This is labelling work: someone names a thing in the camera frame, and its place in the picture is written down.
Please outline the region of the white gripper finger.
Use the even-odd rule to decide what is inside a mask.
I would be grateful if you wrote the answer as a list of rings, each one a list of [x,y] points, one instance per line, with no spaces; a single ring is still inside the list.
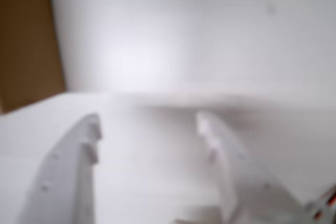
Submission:
[[[93,166],[102,138],[99,115],[75,123],[42,158],[17,223],[94,223]]]
[[[199,111],[197,131],[220,194],[223,223],[309,223],[304,208],[216,115]]]

